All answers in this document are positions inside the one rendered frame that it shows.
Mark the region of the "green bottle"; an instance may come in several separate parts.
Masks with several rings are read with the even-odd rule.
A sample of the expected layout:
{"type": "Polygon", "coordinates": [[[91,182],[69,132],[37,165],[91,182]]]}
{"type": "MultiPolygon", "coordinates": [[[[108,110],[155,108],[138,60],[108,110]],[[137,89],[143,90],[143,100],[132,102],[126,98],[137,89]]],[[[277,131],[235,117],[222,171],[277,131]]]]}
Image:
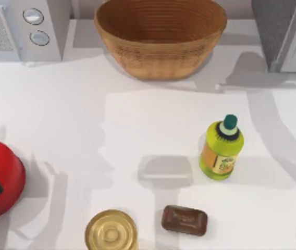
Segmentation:
{"type": "Polygon", "coordinates": [[[224,120],[211,123],[200,154],[201,170],[213,180],[227,179],[243,146],[244,136],[238,128],[237,116],[228,114],[224,120]]]}

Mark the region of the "brown wicker basket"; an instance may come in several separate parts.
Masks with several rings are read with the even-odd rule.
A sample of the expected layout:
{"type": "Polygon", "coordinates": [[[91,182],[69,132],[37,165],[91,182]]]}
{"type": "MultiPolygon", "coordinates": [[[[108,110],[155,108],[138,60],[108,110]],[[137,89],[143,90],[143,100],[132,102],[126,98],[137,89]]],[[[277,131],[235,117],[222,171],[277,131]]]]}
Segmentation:
{"type": "Polygon", "coordinates": [[[96,29],[129,75],[178,80],[193,74],[227,25],[214,0],[108,0],[96,11],[96,29]]]}

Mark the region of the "brown soap bar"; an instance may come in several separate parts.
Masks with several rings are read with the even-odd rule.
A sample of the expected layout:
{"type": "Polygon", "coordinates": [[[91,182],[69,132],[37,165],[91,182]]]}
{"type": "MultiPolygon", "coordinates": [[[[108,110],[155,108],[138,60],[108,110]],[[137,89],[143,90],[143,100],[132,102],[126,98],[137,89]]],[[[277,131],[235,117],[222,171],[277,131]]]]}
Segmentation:
{"type": "Polygon", "coordinates": [[[207,224],[206,212],[176,205],[167,205],[161,218],[161,225],[165,230],[195,236],[205,235],[207,224]]]}

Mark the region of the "gold can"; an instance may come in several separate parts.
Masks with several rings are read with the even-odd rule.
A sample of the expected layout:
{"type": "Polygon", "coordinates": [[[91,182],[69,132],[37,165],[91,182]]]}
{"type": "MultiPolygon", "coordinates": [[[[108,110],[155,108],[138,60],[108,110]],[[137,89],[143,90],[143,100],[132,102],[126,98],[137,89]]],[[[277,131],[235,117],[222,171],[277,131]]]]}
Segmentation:
{"type": "Polygon", "coordinates": [[[84,238],[88,250],[139,250],[136,224],[121,210],[96,214],[87,224],[84,238]]]}

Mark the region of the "round microwave knob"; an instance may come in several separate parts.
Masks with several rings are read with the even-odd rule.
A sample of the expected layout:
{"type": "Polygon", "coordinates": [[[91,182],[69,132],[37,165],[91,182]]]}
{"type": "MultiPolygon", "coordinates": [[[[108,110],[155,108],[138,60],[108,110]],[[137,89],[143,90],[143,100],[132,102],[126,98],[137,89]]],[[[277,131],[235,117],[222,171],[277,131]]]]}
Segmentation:
{"type": "Polygon", "coordinates": [[[35,8],[24,10],[22,15],[24,20],[31,25],[40,25],[44,21],[42,12],[35,8]]]}
{"type": "Polygon", "coordinates": [[[37,46],[46,46],[50,42],[48,34],[41,30],[31,32],[29,38],[30,41],[37,46]]]}

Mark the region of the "red bowl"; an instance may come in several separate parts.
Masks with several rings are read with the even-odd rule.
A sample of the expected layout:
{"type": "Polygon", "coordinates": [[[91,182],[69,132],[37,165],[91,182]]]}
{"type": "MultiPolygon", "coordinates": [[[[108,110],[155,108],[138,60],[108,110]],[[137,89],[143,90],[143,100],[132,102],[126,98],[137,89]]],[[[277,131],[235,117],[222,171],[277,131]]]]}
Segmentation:
{"type": "Polygon", "coordinates": [[[8,212],[19,199],[26,183],[26,170],[18,156],[0,142],[0,216],[8,212]]]}

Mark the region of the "pale microwave oven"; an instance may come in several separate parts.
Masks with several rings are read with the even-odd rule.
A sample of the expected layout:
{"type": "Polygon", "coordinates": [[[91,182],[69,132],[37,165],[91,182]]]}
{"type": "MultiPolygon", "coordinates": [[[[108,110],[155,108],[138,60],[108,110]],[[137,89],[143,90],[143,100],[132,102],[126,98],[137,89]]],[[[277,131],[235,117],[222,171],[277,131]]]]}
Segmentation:
{"type": "Polygon", "coordinates": [[[0,62],[47,63],[63,58],[70,17],[71,0],[0,0],[0,62]],[[31,25],[23,11],[35,8],[44,21],[31,25]],[[50,42],[37,46],[30,41],[31,32],[41,30],[50,42]]]}

